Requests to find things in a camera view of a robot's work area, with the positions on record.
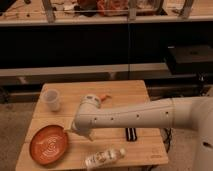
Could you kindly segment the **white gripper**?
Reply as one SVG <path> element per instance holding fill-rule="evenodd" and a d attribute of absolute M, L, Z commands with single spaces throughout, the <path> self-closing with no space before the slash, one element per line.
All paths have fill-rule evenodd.
<path fill-rule="evenodd" d="M 77 130 L 72 130 L 72 129 L 66 129 L 65 130 L 66 133 L 74 133 L 76 135 L 79 135 L 79 136 L 82 136 L 90 141 L 93 141 L 92 137 L 91 137 L 91 134 L 88 133 L 88 132 L 80 132 L 80 131 L 77 131 Z"/>

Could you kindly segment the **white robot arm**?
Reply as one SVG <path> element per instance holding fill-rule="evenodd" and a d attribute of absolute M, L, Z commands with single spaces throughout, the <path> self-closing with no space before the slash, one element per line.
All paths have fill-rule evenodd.
<path fill-rule="evenodd" d="M 98 128 L 175 128 L 198 132 L 193 171 L 213 171 L 213 97 L 178 97 L 132 106 L 100 108 L 100 99 L 84 96 L 70 126 L 90 139 Z"/>

